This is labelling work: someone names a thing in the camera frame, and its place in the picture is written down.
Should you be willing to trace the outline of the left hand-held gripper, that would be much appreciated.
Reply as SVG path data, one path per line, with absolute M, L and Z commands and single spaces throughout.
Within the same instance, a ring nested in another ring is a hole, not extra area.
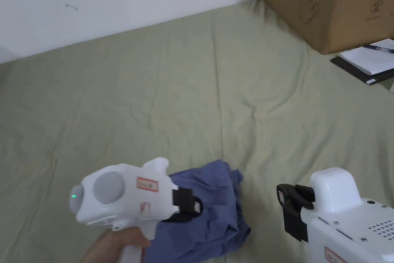
M 72 188 L 70 210 L 85 225 L 120 231 L 138 227 L 150 241 L 158 224 L 187 223 L 202 214 L 202 201 L 167 174 L 169 161 L 158 157 L 141 167 L 106 166 Z M 117 263 L 141 263 L 147 248 L 126 246 Z

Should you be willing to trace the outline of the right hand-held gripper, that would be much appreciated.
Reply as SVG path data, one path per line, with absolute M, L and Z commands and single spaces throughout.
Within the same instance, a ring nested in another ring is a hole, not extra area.
M 317 171 L 310 186 L 279 184 L 286 233 L 307 243 L 309 263 L 392 263 L 394 210 L 362 198 L 342 168 Z

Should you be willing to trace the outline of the person's left hand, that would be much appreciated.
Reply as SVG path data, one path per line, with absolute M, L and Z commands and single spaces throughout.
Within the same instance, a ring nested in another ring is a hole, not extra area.
M 138 227 L 126 228 L 120 231 L 106 230 L 88 248 L 81 263 L 116 263 L 126 246 L 147 248 L 151 245 Z

